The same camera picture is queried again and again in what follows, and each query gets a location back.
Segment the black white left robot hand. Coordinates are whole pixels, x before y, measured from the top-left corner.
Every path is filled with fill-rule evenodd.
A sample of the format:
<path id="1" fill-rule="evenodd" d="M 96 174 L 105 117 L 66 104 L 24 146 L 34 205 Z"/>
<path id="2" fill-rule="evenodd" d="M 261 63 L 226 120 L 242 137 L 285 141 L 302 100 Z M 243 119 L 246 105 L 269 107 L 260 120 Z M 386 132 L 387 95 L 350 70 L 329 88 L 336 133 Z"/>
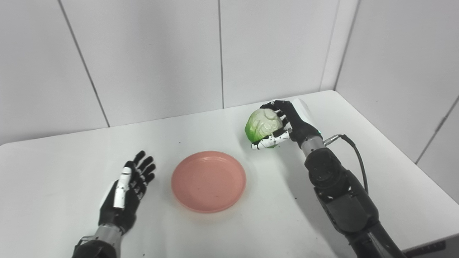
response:
<path id="1" fill-rule="evenodd" d="M 122 234 L 133 227 L 139 204 L 149 183 L 155 178 L 156 165 L 153 161 L 152 156 L 147 157 L 141 150 L 133 160 L 125 163 L 100 207 L 98 225 L 115 225 Z"/>

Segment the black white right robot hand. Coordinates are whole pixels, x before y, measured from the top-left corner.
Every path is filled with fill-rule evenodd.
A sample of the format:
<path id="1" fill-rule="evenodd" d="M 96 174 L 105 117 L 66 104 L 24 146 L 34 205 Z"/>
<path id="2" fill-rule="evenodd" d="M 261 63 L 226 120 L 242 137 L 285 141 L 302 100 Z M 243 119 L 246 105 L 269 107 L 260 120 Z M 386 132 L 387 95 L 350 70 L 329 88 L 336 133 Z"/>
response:
<path id="1" fill-rule="evenodd" d="M 281 120 L 281 127 L 262 137 L 262 139 L 252 142 L 251 148 L 253 150 L 271 148 L 288 139 L 296 142 L 300 149 L 306 152 L 325 148 L 319 130 L 300 117 L 291 101 L 272 100 L 260 106 L 260 109 L 274 112 L 275 117 Z"/>

